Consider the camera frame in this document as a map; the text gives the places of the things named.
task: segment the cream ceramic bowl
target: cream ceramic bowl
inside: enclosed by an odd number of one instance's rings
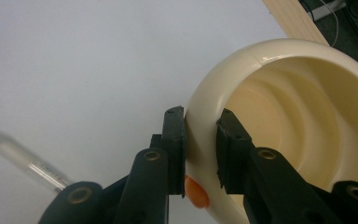
[[[279,150],[311,184],[358,181],[358,63],[330,47],[281,39],[240,49],[203,79],[186,107],[187,174],[219,223],[248,223],[220,189],[216,121],[232,110],[257,147]]]

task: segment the orange object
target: orange object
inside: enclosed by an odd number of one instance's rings
[[[208,194],[205,190],[192,178],[186,175],[185,190],[187,198],[197,208],[208,208],[210,205]]]

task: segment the white surface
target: white surface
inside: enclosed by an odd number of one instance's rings
[[[218,62],[278,37],[256,0],[0,1],[0,132],[106,187]],[[53,198],[0,157],[0,224],[36,223]],[[171,197],[170,223],[213,220]]]

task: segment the wooden edge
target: wooden edge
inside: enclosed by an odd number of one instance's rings
[[[263,0],[263,2],[287,37],[329,45],[297,0]]]

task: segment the black cable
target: black cable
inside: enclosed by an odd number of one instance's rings
[[[303,0],[298,0],[298,2],[301,4],[301,6],[305,6],[307,8],[307,10],[309,11],[310,15],[312,16],[312,21],[315,22],[315,17],[313,16],[313,12],[310,9],[310,5],[308,5],[306,2],[304,2]]]

